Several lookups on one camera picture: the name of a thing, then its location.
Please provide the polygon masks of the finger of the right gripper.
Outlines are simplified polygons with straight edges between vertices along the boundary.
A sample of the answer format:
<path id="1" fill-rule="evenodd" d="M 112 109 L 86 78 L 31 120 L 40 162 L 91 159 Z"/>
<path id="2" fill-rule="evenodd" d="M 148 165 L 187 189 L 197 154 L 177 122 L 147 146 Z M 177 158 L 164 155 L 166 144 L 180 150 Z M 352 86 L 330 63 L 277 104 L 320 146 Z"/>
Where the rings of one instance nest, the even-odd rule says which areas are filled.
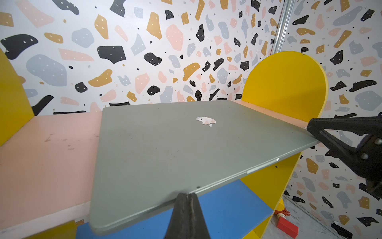
<path id="1" fill-rule="evenodd" d="M 314 118 L 307 131 L 356 175 L 382 180 L 382 117 Z"/>

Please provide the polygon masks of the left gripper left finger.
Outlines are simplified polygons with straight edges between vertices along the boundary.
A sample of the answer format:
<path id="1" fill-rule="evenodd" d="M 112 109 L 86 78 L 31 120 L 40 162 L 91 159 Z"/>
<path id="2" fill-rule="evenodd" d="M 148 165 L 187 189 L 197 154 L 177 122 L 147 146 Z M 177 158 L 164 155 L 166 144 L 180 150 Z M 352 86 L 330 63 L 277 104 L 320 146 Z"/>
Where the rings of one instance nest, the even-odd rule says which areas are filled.
<path id="1" fill-rule="evenodd" d="M 164 239 L 189 239 L 191 236 L 191 195 L 180 193 L 175 201 Z"/>

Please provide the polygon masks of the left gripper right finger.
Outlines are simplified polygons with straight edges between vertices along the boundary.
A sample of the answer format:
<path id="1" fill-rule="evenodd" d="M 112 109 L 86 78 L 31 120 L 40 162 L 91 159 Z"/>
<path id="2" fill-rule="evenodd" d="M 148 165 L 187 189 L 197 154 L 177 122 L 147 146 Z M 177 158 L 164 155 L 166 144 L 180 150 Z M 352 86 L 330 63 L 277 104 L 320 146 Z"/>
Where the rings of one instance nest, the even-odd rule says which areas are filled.
<path id="1" fill-rule="evenodd" d="M 187 239 L 210 239 L 202 208 L 195 193 L 187 195 Z"/>

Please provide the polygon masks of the silver laptop computer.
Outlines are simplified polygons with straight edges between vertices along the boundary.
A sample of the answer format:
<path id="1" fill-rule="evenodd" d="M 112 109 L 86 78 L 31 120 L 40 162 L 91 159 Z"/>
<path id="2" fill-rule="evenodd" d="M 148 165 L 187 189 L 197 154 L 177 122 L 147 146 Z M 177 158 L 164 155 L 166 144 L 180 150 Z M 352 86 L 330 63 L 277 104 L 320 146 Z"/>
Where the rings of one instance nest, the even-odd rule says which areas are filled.
<path id="1" fill-rule="evenodd" d="M 105 236 L 318 144 L 305 127 L 233 101 L 107 107 L 89 226 Z"/>

